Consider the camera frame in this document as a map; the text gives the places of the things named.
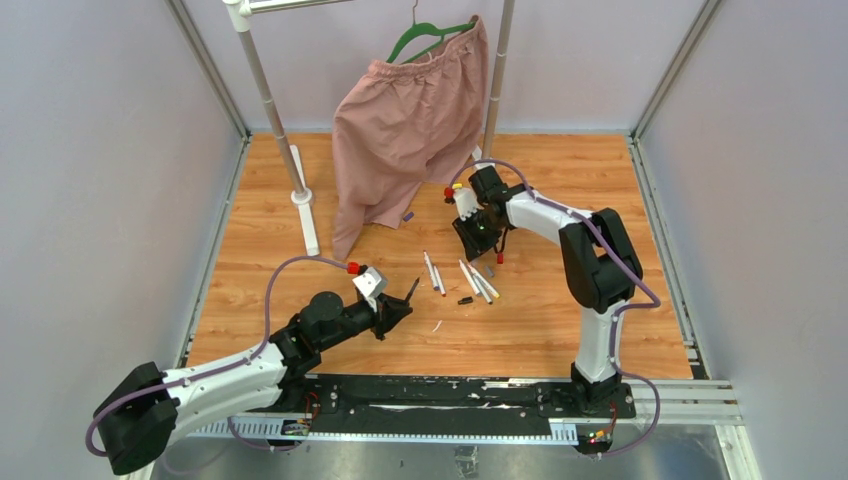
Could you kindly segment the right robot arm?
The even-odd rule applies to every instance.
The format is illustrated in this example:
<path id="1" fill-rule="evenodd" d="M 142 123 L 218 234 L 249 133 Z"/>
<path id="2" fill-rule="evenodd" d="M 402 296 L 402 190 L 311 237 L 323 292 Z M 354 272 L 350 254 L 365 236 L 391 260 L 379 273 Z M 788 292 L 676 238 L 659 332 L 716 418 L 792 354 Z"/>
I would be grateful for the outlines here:
<path id="1" fill-rule="evenodd" d="M 526 183 L 508 186 L 493 165 L 477 169 L 466 187 L 449 186 L 444 200 L 456 207 L 452 226 L 468 260 L 502 253 L 512 230 L 539 235 L 560 248 L 566 284 L 581 307 L 580 340 L 571 365 L 573 408 L 596 417 L 622 380 L 618 323 L 641 286 L 643 270 L 620 215 L 613 209 L 575 209 Z"/>

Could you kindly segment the white marker yellow tip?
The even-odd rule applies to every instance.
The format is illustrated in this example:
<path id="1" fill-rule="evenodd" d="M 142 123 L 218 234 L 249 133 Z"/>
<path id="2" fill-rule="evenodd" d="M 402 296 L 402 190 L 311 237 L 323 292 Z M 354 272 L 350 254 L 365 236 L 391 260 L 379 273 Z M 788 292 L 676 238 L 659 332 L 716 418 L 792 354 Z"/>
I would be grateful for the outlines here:
<path id="1" fill-rule="evenodd" d="M 483 288 L 494 298 L 499 298 L 500 293 L 497 289 L 486 279 L 483 275 L 471 264 L 468 265 L 471 273 L 475 276 L 475 278 L 481 283 Z"/>

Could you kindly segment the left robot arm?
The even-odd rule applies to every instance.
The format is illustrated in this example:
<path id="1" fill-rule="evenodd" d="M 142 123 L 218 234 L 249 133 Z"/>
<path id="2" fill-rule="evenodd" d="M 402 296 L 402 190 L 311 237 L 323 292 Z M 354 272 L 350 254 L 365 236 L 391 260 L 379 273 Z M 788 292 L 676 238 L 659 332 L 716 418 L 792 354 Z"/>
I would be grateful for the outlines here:
<path id="1" fill-rule="evenodd" d="M 113 474 L 127 475 L 206 425 L 272 405 L 298 411 L 306 400 L 302 379 L 324 351 L 363 332 L 382 340 L 413 311 L 411 298 L 386 294 L 382 280 L 360 275 L 354 284 L 356 302 L 319 292 L 285 327 L 243 352 L 182 369 L 135 367 L 93 413 L 98 455 Z"/>

